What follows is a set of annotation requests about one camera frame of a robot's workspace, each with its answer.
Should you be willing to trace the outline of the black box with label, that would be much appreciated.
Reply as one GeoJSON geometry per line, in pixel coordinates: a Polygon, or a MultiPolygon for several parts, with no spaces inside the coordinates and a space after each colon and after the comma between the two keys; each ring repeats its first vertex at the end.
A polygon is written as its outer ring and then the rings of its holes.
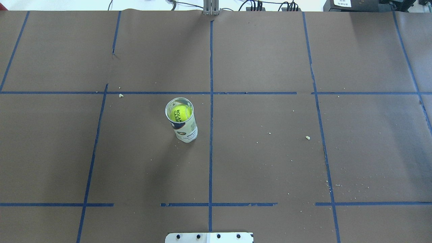
{"type": "Polygon", "coordinates": [[[326,0],[324,12],[391,12],[390,4],[381,4],[379,0],[326,0]]]}

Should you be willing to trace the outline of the clear tennis ball can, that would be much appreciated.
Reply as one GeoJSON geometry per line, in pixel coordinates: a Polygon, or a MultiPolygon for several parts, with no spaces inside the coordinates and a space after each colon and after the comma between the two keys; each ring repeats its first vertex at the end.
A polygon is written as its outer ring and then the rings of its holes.
{"type": "Polygon", "coordinates": [[[165,115],[176,137],[185,143],[192,142],[198,135],[193,104],[187,98],[174,98],[167,103],[165,115]]]}

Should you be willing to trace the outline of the black orange connector block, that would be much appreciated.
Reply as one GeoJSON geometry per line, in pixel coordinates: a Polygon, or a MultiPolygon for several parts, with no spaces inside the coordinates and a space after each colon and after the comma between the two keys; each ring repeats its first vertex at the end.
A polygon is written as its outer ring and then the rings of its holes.
{"type": "Polygon", "coordinates": [[[264,12],[264,2],[258,1],[258,0],[247,0],[244,3],[242,3],[242,7],[246,5],[247,2],[250,2],[249,7],[245,7],[245,10],[247,12],[264,12]]]}

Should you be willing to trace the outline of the aluminium frame post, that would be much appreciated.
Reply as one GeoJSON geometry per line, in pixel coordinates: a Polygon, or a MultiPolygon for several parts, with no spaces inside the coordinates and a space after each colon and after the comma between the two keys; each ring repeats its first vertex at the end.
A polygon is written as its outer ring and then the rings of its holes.
{"type": "Polygon", "coordinates": [[[219,0],[203,0],[203,14],[216,16],[220,14],[219,0]]]}

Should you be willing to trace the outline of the white pedestal with base plate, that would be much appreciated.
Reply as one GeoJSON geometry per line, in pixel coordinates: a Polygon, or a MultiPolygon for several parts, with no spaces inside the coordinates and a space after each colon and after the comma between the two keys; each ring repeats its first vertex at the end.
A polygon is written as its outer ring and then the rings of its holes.
{"type": "Polygon", "coordinates": [[[165,243],[253,243],[253,233],[248,232],[202,232],[169,233],[165,243]]]}

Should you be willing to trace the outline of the yellow tennis ball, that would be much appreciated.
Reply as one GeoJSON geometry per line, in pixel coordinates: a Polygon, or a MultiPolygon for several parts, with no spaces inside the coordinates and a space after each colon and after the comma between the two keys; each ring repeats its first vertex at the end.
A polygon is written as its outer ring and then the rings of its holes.
{"type": "Polygon", "coordinates": [[[193,109],[185,104],[174,106],[169,114],[170,119],[176,123],[184,123],[192,116],[193,109]]]}

